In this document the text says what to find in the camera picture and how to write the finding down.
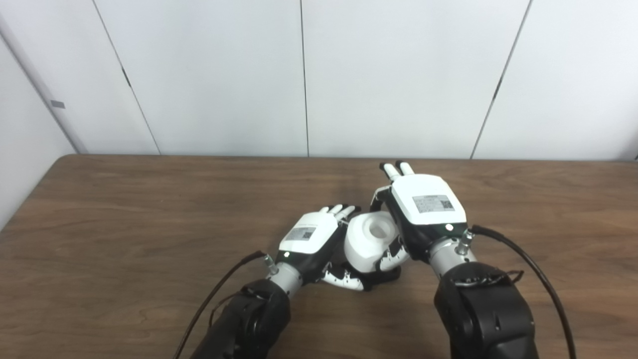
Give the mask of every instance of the white robotic hand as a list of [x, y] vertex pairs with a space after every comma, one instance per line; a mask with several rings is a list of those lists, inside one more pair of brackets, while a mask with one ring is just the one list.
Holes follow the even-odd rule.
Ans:
[[308, 283], [323, 279], [330, 259], [346, 235], [348, 219], [359, 207], [337, 204], [303, 215], [281, 240], [277, 274], [269, 277], [288, 295]]
[[415, 174], [407, 162], [397, 161], [396, 167], [380, 164], [391, 185], [375, 192], [370, 211], [385, 203], [399, 229], [397, 253], [432, 264], [437, 275], [475, 261], [465, 210], [448, 184], [439, 176]]

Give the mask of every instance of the hole in white object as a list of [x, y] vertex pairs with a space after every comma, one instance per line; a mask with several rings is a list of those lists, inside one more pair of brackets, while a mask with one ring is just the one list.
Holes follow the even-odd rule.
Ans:
[[388, 233], [383, 230], [383, 227], [379, 222], [373, 222], [370, 224], [370, 233], [379, 239], [384, 239], [388, 236]]

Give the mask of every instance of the wood grain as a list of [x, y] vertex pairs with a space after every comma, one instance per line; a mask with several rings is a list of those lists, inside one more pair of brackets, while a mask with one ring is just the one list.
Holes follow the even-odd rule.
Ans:
[[[638, 165], [412, 160], [443, 176], [471, 223], [501, 231], [558, 290], [579, 358], [638, 355]], [[274, 253], [305, 212], [365, 206], [386, 184], [378, 160], [67, 156], [0, 233], [2, 358], [170, 358], [200, 302], [256, 249]], [[527, 269], [491, 240], [479, 260]], [[219, 298], [262, 277], [240, 269]], [[448, 358], [420, 263], [371, 293], [317, 284], [292, 303], [271, 358]], [[541, 358], [566, 358], [560, 322], [531, 271]], [[204, 332], [199, 323], [188, 354]]]

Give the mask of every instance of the label sticker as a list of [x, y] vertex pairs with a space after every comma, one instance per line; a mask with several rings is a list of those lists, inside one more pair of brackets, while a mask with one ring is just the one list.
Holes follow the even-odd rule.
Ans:
[[419, 213], [454, 211], [450, 199], [446, 195], [417, 195], [412, 197]]
[[286, 241], [309, 241], [316, 227], [299, 227], [290, 230], [286, 236]]

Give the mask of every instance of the white object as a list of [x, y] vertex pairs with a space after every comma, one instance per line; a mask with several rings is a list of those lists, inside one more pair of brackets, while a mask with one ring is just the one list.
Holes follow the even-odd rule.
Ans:
[[81, 152], [158, 153], [92, 1], [0, 0], [0, 31]]
[[399, 235], [390, 213], [377, 211], [350, 220], [344, 243], [348, 262], [359, 272], [375, 271], [388, 246]]
[[412, 224], [465, 223], [465, 210], [439, 176], [410, 174], [392, 182], [392, 195]]
[[299, 1], [96, 4], [162, 153], [307, 155]]
[[636, 19], [638, 1], [534, 0], [474, 158], [633, 160]]
[[283, 252], [317, 253], [337, 229], [335, 213], [312, 212], [303, 215], [279, 243]]
[[310, 155], [469, 158], [528, 2], [303, 0]]
[[71, 144], [0, 38], [0, 229], [69, 153]]

